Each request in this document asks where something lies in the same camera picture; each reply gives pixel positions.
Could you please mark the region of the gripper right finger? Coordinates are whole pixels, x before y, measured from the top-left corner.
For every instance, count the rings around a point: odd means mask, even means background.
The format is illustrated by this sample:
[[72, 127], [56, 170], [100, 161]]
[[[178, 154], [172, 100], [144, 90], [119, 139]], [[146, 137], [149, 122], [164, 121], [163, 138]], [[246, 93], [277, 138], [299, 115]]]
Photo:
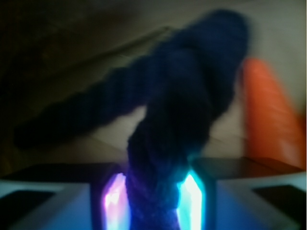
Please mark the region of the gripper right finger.
[[183, 230], [304, 230], [306, 172], [270, 158], [199, 158], [179, 186]]

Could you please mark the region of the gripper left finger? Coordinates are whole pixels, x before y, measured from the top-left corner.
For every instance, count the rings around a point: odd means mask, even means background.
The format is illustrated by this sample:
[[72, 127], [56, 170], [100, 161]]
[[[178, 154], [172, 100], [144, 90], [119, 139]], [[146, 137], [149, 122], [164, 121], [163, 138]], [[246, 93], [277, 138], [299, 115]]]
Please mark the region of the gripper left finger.
[[127, 230], [121, 167], [112, 162], [39, 164], [0, 180], [3, 230]]

